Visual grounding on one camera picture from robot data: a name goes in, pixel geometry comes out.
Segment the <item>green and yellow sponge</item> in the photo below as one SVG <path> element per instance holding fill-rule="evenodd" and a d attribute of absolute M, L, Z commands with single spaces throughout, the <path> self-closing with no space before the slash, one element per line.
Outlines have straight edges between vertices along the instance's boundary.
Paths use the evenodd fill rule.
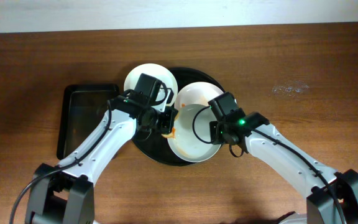
<path fill-rule="evenodd" d="M 162 137 L 163 138 L 166 138 L 166 139 L 169 139 L 169 138 L 173 138 L 175 139 L 175 131 L 176 129 L 175 128 L 172 128 L 172 131 L 168 134 L 162 134 Z"/>

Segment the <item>pinkish white plate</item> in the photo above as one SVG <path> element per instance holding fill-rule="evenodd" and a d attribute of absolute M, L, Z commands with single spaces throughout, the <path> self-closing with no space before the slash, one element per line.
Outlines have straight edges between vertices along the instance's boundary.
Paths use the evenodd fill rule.
<path fill-rule="evenodd" d="M 190 83 L 178 92 L 174 107 L 179 110 L 192 104 L 208 106 L 208 101 L 223 93 L 219 87 L 208 82 Z"/>

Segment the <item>light grey plate bottom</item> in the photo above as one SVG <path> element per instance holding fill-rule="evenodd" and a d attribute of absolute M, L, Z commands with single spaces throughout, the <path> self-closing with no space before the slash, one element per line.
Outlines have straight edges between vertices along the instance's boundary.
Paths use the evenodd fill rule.
<path fill-rule="evenodd" d="M 192 104 L 180 108 L 174 122 L 175 139 L 167 139 L 171 150 L 184 161 L 193 163 L 206 161 L 221 148 L 221 144 L 206 144 L 200 141 L 193 132 L 193 119 L 197 112 L 205 107 Z M 209 106 L 196 117 L 195 131 L 204 141 L 211 141 L 209 123 L 212 121 L 216 121 L 216 118 Z"/>

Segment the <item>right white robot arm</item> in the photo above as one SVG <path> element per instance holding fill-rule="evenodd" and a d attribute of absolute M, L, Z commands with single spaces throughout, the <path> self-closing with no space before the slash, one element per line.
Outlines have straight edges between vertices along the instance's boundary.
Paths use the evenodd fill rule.
<path fill-rule="evenodd" d="M 258 112 L 245 114 L 230 92 L 209 101 L 213 144 L 237 145 L 283 177 L 306 199 L 306 213 L 281 223 L 358 223 L 358 173 L 329 167 L 286 139 Z"/>

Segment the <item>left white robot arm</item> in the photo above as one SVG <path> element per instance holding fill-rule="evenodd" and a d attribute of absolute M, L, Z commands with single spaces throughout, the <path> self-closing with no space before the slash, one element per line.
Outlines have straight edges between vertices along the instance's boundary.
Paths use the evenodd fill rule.
<path fill-rule="evenodd" d="M 26 223 L 95 223 L 94 186 L 118 150 L 139 131 L 168 134 L 178 111 L 172 74 L 141 73 L 133 89 L 107 101 L 94 131 L 56 166 L 41 164 L 21 192 L 30 193 Z"/>

